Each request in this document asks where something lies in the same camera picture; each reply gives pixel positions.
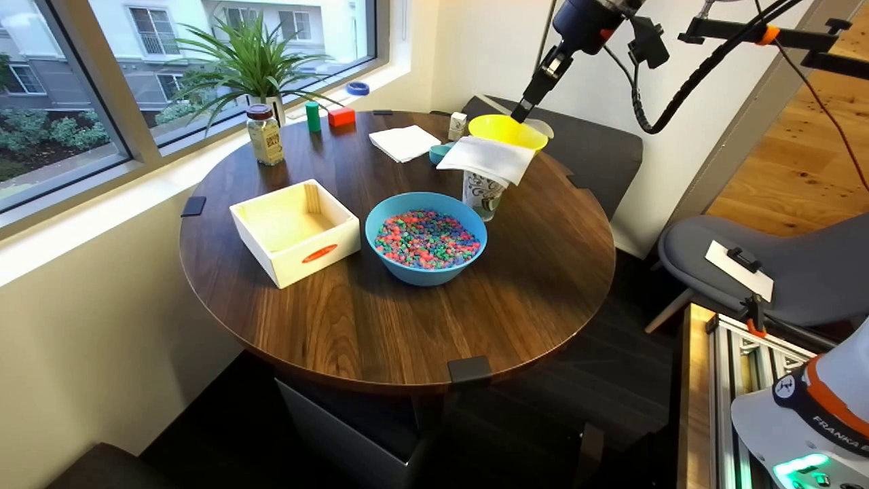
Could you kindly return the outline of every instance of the black chair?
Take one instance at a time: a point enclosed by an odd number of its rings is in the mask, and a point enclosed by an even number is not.
[[[761,301],[761,320],[770,326],[829,344],[814,335],[818,326],[856,324],[869,314],[869,214],[801,237],[770,237],[697,214],[664,227],[658,241],[659,264],[687,290],[645,332],[663,326],[687,301],[734,317],[758,314],[751,309],[754,294],[705,261],[712,241],[719,241],[740,265],[761,268],[774,279],[770,301]]]

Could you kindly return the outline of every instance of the potted plant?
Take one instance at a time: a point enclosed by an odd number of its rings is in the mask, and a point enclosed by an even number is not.
[[[283,121],[283,86],[307,79],[309,71],[303,68],[319,59],[319,55],[291,55],[288,37],[283,37],[280,26],[266,29],[262,15],[238,24],[214,18],[214,33],[195,24],[185,26],[190,37],[178,37],[178,44],[211,62],[200,62],[185,74],[178,96],[195,104],[195,116],[211,112],[208,124],[238,97],[269,104]]]

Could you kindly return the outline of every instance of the yellow object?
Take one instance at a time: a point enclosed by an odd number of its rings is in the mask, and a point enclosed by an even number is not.
[[[539,129],[520,124],[508,115],[473,116],[467,129],[469,135],[526,146],[531,151],[539,151],[549,143],[549,139]]]

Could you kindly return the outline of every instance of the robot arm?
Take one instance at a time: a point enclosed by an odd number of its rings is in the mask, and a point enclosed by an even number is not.
[[[829,22],[829,33],[799,33],[799,29],[778,29],[768,22],[792,9],[801,0],[774,0],[768,9],[758,10],[754,18],[746,24],[735,22],[715,22],[705,18],[715,0],[702,3],[702,10],[691,15],[687,33],[678,37],[685,44],[702,44],[702,37],[721,37],[721,44],[690,74],[690,79],[678,86],[672,100],[664,105],[659,120],[651,124],[640,108],[640,96],[636,86],[636,79],[629,79],[633,89],[633,108],[637,116],[637,124],[645,134],[658,134],[668,124],[668,120],[677,115],[677,108],[685,104],[685,97],[702,82],[705,74],[712,74],[725,55],[729,55],[738,44],[774,44],[774,47],[795,47],[806,49],[804,66],[835,71],[845,77],[869,79],[869,62],[835,57],[829,55],[829,49],[835,44],[839,29],[848,29],[849,24],[841,18]],[[531,74],[531,82],[520,93],[520,100],[511,112],[515,121],[524,121],[526,115],[545,97],[549,89],[564,77],[564,71],[573,62],[576,52],[598,55],[610,33],[626,18],[636,29],[636,37],[626,44],[629,59],[649,62],[649,68],[658,68],[668,59],[668,49],[663,47],[663,29],[651,18],[637,15],[636,10],[644,5],[644,0],[564,0],[556,10],[550,26],[562,36],[562,44],[550,47],[549,55],[539,59],[539,66]]]
[[[550,47],[539,59],[511,116],[524,121],[524,116],[569,68],[573,52],[598,55],[624,18],[629,18],[637,33],[637,40],[629,47],[633,57],[649,59],[651,68],[664,62],[668,52],[659,44],[659,26],[636,15],[640,5],[644,0],[564,0],[550,22],[550,26],[562,36],[562,44]]]

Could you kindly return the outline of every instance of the round wooden table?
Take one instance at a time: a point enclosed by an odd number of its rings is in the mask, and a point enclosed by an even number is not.
[[[511,374],[595,317],[617,268],[613,237],[595,195],[576,191],[549,155],[505,192],[485,252],[448,286],[393,279],[364,238],[356,256],[307,279],[269,279],[234,227],[237,201],[318,178],[364,223],[402,191],[458,197],[458,172],[436,172],[425,158],[398,165],[368,143],[372,129],[405,124],[446,142],[448,116],[372,112],[356,115],[356,129],[318,135],[288,124],[285,165],[258,165],[245,143],[193,191],[207,207],[181,218],[181,268],[246,351],[309,379],[416,394]]]

